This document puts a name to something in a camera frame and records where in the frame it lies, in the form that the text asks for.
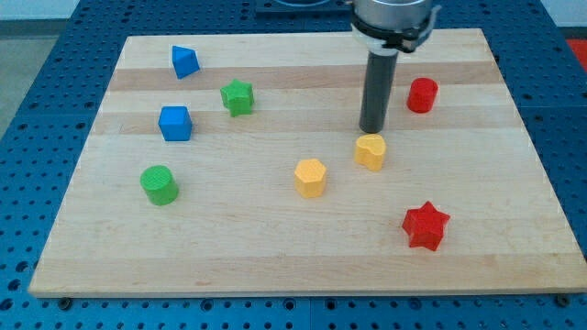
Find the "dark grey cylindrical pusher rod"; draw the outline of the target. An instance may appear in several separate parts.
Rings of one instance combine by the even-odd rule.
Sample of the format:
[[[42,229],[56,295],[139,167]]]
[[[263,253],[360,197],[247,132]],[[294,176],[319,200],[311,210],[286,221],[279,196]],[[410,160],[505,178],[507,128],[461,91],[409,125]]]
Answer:
[[[383,129],[397,58],[397,54],[369,53],[359,121],[359,127],[365,133],[376,134]]]

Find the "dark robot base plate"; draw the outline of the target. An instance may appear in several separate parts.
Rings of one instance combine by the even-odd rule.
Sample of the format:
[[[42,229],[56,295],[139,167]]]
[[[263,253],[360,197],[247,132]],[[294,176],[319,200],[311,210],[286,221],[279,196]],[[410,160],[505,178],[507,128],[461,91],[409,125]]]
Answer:
[[[350,9],[345,0],[255,0],[256,14],[338,13]]]

